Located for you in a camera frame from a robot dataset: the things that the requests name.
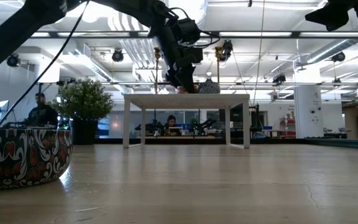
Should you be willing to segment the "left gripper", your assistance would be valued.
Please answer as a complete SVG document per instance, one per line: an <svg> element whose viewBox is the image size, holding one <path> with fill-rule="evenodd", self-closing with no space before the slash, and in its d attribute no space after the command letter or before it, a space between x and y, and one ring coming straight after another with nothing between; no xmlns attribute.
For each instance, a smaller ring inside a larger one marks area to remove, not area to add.
<svg viewBox="0 0 358 224"><path fill-rule="evenodd" d="M203 50L191 46L200 39L200 33L195 21L163 22L153 26L153 37L167 65L166 81L175 88L182 86L188 93L195 93L194 64L203 60Z"/></svg>

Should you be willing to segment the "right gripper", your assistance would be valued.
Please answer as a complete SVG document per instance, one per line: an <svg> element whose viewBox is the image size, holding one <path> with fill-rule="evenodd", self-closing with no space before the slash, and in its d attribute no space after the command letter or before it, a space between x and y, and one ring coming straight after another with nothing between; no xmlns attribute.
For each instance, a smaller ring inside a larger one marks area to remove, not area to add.
<svg viewBox="0 0 358 224"><path fill-rule="evenodd" d="M348 19L348 11L356 5L356 0L329 0L323 7L305 15L305 20L324 25L327 31L338 29L336 19Z"/></svg>

